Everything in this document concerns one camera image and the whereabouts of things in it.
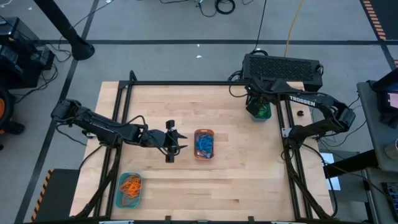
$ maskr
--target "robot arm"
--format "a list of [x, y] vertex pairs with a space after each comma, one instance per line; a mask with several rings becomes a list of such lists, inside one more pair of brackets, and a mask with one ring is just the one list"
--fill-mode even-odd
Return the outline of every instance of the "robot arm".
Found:
[[261, 82], [252, 79], [246, 86], [248, 100], [246, 109], [253, 115], [258, 113], [258, 104], [277, 103], [280, 100], [290, 100], [319, 109], [325, 119], [307, 126], [295, 125], [285, 129], [291, 147], [300, 148], [305, 138], [324, 136], [328, 131], [335, 133], [347, 132], [351, 127], [355, 114], [344, 103], [324, 93], [307, 92], [290, 87], [286, 82]]
[[77, 100], [59, 101], [51, 117], [60, 124], [75, 124], [86, 132], [96, 134], [100, 144], [109, 147], [118, 147], [121, 142], [140, 147], [155, 147], [166, 156], [166, 162], [174, 162], [174, 156], [179, 154], [181, 148], [186, 147], [178, 145], [178, 138], [186, 137], [172, 129], [174, 121], [166, 122], [166, 133], [156, 129], [148, 130], [144, 119], [144, 124], [121, 124], [92, 112], [81, 106]]

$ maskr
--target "wooden tabletop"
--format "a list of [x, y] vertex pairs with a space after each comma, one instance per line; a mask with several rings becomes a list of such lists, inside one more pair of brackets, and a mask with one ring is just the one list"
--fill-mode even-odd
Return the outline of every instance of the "wooden tabletop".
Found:
[[[302, 88], [301, 83], [291, 85]], [[117, 82], [102, 84], [97, 113], [112, 117], [117, 86]], [[243, 86], [233, 86], [232, 91], [245, 93]], [[165, 131], [165, 122], [174, 119], [175, 128], [188, 137], [179, 143], [188, 147], [168, 164], [157, 149], [123, 144], [119, 175], [137, 172], [143, 176], [142, 198], [132, 210], [114, 204], [111, 218], [164, 220], [171, 215], [172, 220], [245, 221], [248, 216], [257, 221], [294, 220], [285, 163], [280, 158], [283, 149], [276, 108], [271, 106], [271, 119], [254, 122], [245, 109], [245, 99], [232, 97], [228, 86], [133, 86], [127, 120], [141, 114], [149, 129]], [[304, 116], [297, 116], [299, 110]], [[312, 122], [307, 106], [292, 102], [292, 112], [296, 124]], [[289, 126], [286, 115], [284, 119]], [[215, 132], [211, 161], [193, 156], [197, 129]], [[314, 140], [305, 143], [317, 149]], [[89, 140], [85, 156], [97, 147], [96, 139]], [[83, 166], [70, 215], [78, 213], [98, 188], [104, 152], [96, 153]], [[333, 213], [320, 158], [305, 147], [301, 154], [309, 191], [327, 213]], [[108, 190], [101, 214], [107, 199]], [[298, 199], [304, 217], [300, 193]]]

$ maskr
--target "gray floor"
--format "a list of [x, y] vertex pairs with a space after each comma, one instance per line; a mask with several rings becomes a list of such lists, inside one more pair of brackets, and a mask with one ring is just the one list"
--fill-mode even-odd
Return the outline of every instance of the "gray floor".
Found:
[[[56, 2], [74, 24], [90, 12], [94, 0]], [[104, 4], [105, 0], [99, 0], [98, 7]], [[114, 0], [95, 14], [87, 39], [253, 40], [257, 37], [262, 4], [262, 0], [254, 0], [252, 4], [243, 6], [237, 1], [236, 10], [231, 15], [217, 14], [207, 18], [200, 14], [193, 2], [161, 4], [153, 0]], [[285, 40], [298, 5], [299, 1], [296, 0], [268, 0], [260, 39]], [[211, 14], [214, 11], [213, 1], [205, 0], [203, 10], [206, 14]], [[14, 0], [9, 5], [0, 7], [0, 15], [20, 17], [41, 39], [57, 40], [60, 37], [33, 0]], [[83, 21], [76, 27], [80, 34], [85, 23]], [[359, 0], [305, 0], [292, 40], [377, 38]], [[231, 73], [240, 69], [244, 54], [253, 47], [252, 44], [95, 45], [94, 56], [78, 62], [67, 97], [94, 108], [101, 82], [127, 80], [131, 69], [140, 80], [226, 80]], [[275, 56], [283, 56], [285, 49], [284, 45], [258, 47]], [[67, 49], [68, 46], [62, 45], [62, 48]], [[393, 58], [398, 59], [398, 47], [388, 46], [388, 49]], [[325, 66], [325, 74], [324, 86], [320, 91], [345, 103], [356, 99], [357, 82], [377, 80], [391, 71], [378, 45], [291, 45], [289, 57], [321, 61]], [[60, 96], [71, 62], [70, 59], [56, 63], [58, 78], [46, 90], [38, 91], [16, 105], [15, 120], [24, 123], [26, 131], [20, 136], [0, 136], [5, 145], [0, 152], [0, 223], [13, 223], [16, 218], [49, 128], [51, 110]], [[357, 118], [352, 129], [364, 122], [361, 108], [355, 112]], [[316, 111], [314, 116], [315, 119], [320, 119]], [[63, 129], [74, 138], [85, 141], [78, 128]], [[344, 136], [337, 136], [337, 142], [341, 142]], [[365, 126], [337, 149], [367, 151], [371, 147]], [[30, 220], [47, 171], [52, 168], [76, 169], [83, 158], [83, 152], [83, 146], [58, 133], [54, 134], [25, 216], [26, 222]], [[366, 218], [363, 215], [363, 204], [340, 203], [339, 217], [355, 221]]]

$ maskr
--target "green object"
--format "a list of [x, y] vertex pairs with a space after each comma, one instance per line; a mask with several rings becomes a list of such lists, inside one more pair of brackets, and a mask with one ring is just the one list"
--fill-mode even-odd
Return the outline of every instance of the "green object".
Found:
[[263, 104], [259, 107], [259, 112], [254, 116], [256, 119], [267, 120], [271, 118], [271, 106], [269, 103]]
[[139, 174], [137, 174], [137, 173], [124, 173], [124, 174], [120, 175], [120, 177], [119, 177], [119, 185], [118, 185], [118, 189], [117, 189], [117, 192], [116, 192], [116, 200], [115, 200], [115, 204], [116, 204], [116, 206], [118, 208], [129, 208], [129, 209], [136, 208], [139, 205], [139, 202], [141, 200], [142, 189], [140, 189], [138, 197], [136, 197], [134, 199], [125, 199], [127, 203], [131, 203], [130, 205], [128, 205], [128, 206], [123, 206], [122, 205], [123, 192], [120, 191], [120, 186], [131, 175], [139, 176], [139, 178], [141, 180], [140, 184], [142, 186], [142, 177]]

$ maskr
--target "yellow cable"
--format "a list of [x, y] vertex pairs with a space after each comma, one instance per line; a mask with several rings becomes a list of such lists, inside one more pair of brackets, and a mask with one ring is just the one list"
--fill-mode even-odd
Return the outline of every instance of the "yellow cable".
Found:
[[292, 33], [293, 26], [294, 26], [294, 24], [296, 23], [297, 16], [299, 15], [299, 12], [300, 12], [300, 10], [301, 10], [301, 7], [303, 6], [303, 3], [304, 3], [304, 0], [301, 0], [301, 1], [300, 1], [300, 5], [298, 6], [298, 9], [297, 9], [296, 15], [294, 16], [292, 26], [290, 27], [289, 35], [287, 36], [287, 42], [286, 42], [286, 48], [285, 48], [284, 57], [286, 57], [287, 52], [289, 51], [290, 34]]

